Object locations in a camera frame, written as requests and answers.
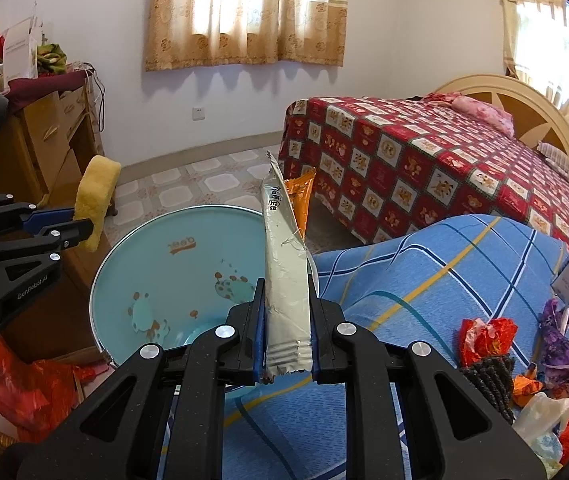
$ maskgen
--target cartoon print on basin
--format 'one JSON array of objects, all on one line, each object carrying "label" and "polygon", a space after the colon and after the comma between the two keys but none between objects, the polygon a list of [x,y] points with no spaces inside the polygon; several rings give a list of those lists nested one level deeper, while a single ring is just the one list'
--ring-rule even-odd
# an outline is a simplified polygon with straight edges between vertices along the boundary
[{"label": "cartoon print on basin", "polygon": [[149,293],[142,296],[139,292],[133,293],[133,304],[127,309],[131,317],[131,325],[135,332],[145,332],[149,343],[156,343],[160,346],[164,343],[165,337],[171,330],[167,320],[157,321],[153,315],[153,309],[149,302]]},{"label": "cartoon print on basin", "polygon": [[[220,261],[222,266],[225,266],[224,259]],[[233,304],[246,303],[253,300],[256,286],[249,283],[246,276],[238,276],[238,269],[234,269],[231,264],[229,266],[229,277],[224,278],[220,271],[214,274],[216,278],[215,291],[221,298],[230,300]]]}]

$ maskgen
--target wooden headboard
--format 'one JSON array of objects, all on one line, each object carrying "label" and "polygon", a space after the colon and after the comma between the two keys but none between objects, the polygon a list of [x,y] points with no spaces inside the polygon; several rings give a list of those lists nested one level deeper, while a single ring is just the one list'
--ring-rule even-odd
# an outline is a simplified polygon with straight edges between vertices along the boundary
[{"label": "wooden headboard", "polygon": [[460,92],[491,103],[514,117],[516,138],[530,148],[540,140],[569,155],[569,125],[549,100],[530,86],[504,75],[478,74],[454,79],[436,90]]}]

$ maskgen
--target black device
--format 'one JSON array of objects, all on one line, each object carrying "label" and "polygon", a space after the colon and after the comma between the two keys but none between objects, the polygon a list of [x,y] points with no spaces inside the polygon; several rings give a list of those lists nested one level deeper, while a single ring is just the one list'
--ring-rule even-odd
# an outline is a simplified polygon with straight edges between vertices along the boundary
[{"label": "black device", "polygon": [[[319,300],[313,283],[309,293],[313,379],[346,385],[347,478],[405,478],[389,383],[399,393],[414,479],[546,478],[529,446],[428,343],[381,343],[345,322],[340,305]],[[263,313],[259,280],[253,302],[232,307],[225,325],[191,345],[140,348],[34,449],[18,480],[155,479],[178,384],[162,478],[222,478],[224,388],[255,383]]]},{"label": "black device", "polygon": [[72,209],[36,211],[34,204],[15,203],[12,195],[0,194],[0,236],[34,234],[0,241],[0,332],[37,294],[56,283],[62,272],[60,252],[93,232],[91,220],[74,221],[72,216]]}]

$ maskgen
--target electrical outlet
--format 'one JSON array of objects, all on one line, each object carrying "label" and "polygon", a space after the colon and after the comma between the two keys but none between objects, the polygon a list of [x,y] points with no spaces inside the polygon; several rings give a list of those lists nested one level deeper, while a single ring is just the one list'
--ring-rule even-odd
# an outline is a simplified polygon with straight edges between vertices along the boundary
[{"label": "electrical outlet", "polygon": [[204,119],[204,108],[193,108],[191,118],[194,121],[202,121]]}]

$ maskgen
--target white wall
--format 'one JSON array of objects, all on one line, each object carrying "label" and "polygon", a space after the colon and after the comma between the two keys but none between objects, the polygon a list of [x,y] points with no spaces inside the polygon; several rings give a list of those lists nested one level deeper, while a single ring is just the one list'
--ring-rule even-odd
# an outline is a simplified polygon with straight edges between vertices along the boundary
[{"label": "white wall", "polygon": [[[282,128],[317,95],[406,97],[478,72],[502,73],[498,0],[349,0],[343,68],[281,62],[145,73],[147,0],[0,0],[0,30],[38,3],[50,41],[106,85],[106,154],[123,164]],[[206,120],[193,122],[203,106]]]},{"label": "white wall", "polygon": [[[349,0],[345,66],[296,63],[145,73],[147,0],[37,0],[50,41],[93,63],[106,85],[106,154],[132,164],[210,142],[282,129],[285,109],[313,95],[387,95],[394,0]],[[34,0],[0,0],[0,31]],[[203,106],[204,121],[191,120]]]},{"label": "white wall", "polygon": [[424,95],[460,76],[504,73],[499,0],[400,0],[391,94]]}]

